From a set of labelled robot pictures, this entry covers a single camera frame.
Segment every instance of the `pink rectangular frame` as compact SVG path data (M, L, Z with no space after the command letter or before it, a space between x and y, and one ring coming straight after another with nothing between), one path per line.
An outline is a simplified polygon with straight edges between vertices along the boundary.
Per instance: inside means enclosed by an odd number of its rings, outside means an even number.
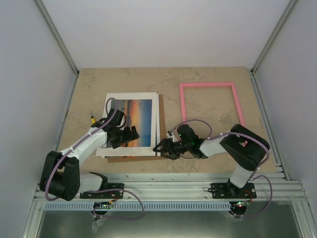
M246 123L244 121L243 115L242 115L242 110L241 110L241 105L239 102L236 86L234 85L233 82L213 82L213 83L180 83L179 84L179 91L180 91L180 104L182 107L182 117L183 121L186 121L186 109L185 109L185 95L184 95L184 88L193 88L193 87L231 87L232 93L233 93L233 98L234 102L236 104L240 124L242 126L246 126Z

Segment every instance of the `marble surface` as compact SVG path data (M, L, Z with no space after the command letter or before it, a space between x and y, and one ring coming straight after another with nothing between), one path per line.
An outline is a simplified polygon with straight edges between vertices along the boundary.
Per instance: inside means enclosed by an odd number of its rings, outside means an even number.
M246 127L267 139L249 73L243 67L184 68L85 68L80 71L59 149L70 146L90 127L90 110L99 119L107 93L157 92L163 94L166 129L181 122L179 83L234 82ZM213 128L212 135L230 130L239 123L232 91L229 87L186 88L187 119L203 119ZM190 123L195 133L204 137L208 128L199 122ZM108 163L107 158L93 153L81 167L82 172L99 173L230 173L236 162L227 154L208 159L178 159ZM263 173L275 173L274 159L261 167Z

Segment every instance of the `robotic arm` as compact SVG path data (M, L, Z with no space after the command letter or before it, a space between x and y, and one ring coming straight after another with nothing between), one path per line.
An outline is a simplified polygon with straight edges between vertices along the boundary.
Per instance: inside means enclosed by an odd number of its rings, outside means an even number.
M63 172L56 171L50 183L49 193L65 199L72 200L77 193L85 191L96 191L107 189L107 178L97 173L89 173L80 175L79 168L83 162L90 156L98 147L110 143L113 149L139 138L139 134L135 128L126 126L123 129L119 126L122 122L124 113L116 111L114 117L109 124L101 130L93 133L97 127L101 127L105 121L112 116L114 109L111 109L107 118L102 118L92 124L88 132L73 145L60 152L51 151L47 154L41 180L40 190L45 191L49 177L57 164L65 153L71 150L71 153L63 160L58 167L64 169ZM83 140L78 147L74 149L79 141Z
M180 154L187 151L198 159L206 159L215 154L228 152L238 166L226 184L213 183L209 192L215 199L245 198L249 195L245 192L247 190L254 191L251 192L252 197L256 198L254 185L247 182L270 149L269 144L263 138L240 124L234 125L230 132L223 134L224 136L220 135L211 139L199 138L187 124L179 126L177 133L180 141L169 131L168 138L163 139L153 150L161 152L161 156L172 160L178 159Z

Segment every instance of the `yellow pencil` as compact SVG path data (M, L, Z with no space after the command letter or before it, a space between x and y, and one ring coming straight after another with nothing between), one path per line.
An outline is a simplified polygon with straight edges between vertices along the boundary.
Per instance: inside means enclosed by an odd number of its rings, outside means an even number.
M91 122L94 124L96 123L96 119L93 116L93 112L90 110L90 114L91 114Z

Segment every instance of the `clear plastic bag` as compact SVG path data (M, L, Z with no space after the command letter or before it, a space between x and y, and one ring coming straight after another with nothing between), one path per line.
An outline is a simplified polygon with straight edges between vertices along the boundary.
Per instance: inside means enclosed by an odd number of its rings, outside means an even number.
M223 211L221 212L228 220L231 222L237 223L237 222L242 222L244 221L244 218L235 218L230 212L228 211Z
M106 214L107 214L107 216L111 216L111 212L110 211L108 211ZM95 234L98 231L99 227L102 226L105 223L107 218L108 217L102 217L102 218L99 218L98 220L96 220L96 221L94 221L92 223L92 232L93 232L93 234Z

